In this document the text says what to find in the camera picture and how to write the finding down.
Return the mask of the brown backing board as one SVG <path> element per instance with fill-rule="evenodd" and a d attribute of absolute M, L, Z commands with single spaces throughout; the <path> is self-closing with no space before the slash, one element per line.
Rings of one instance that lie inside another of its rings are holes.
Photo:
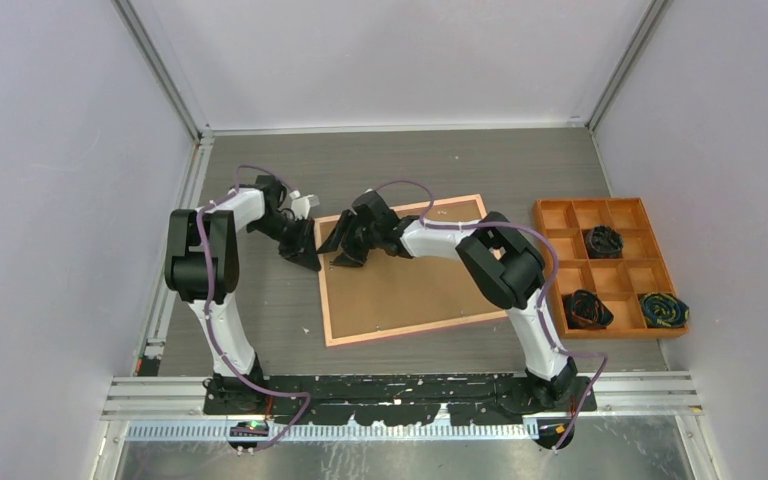
<path fill-rule="evenodd" d="M 318 273 L 328 347 L 503 319 L 458 259 L 391 257 L 376 249 L 361 268 L 335 267 L 321 254 Z"/>

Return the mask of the pink wooden picture frame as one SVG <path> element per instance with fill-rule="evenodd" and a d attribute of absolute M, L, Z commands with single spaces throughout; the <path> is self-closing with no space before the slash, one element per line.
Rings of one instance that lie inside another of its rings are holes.
<path fill-rule="evenodd" d="M 487 211 L 479 195 L 389 206 L 377 192 L 315 222 L 319 291 L 329 347 L 501 319 L 456 247 Z"/>

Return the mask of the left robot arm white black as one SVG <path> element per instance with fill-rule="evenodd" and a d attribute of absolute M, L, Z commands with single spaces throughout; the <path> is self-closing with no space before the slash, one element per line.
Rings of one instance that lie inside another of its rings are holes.
<path fill-rule="evenodd" d="M 284 260 L 313 272 L 321 268 L 311 217 L 319 199 L 263 172 L 237 183 L 218 200 L 170 214 L 164 280 L 196 314 L 211 350 L 213 373 L 205 381 L 212 410 L 258 412 L 272 392 L 248 340 L 235 299 L 241 277 L 240 231 L 261 233 Z"/>

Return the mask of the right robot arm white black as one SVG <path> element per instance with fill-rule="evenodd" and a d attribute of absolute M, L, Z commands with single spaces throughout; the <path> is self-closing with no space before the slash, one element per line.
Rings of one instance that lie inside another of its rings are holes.
<path fill-rule="evenodd" d="M 480 220 L 446 222 L 425 214 L 399 215 L 375 190 L 341 213 L 321 242 L 320 254 L 336 253 L 333 265 L 359 268 L 371 251 L 405 259 L 458 260 L 484 298 L 506 313 L 523 350 L 524 391 L 544 410 L 571 395 L 578 370 L 562 346 L 546 308 L 546 262 L 527 239 L 529 229 L 492 211 Z"/>

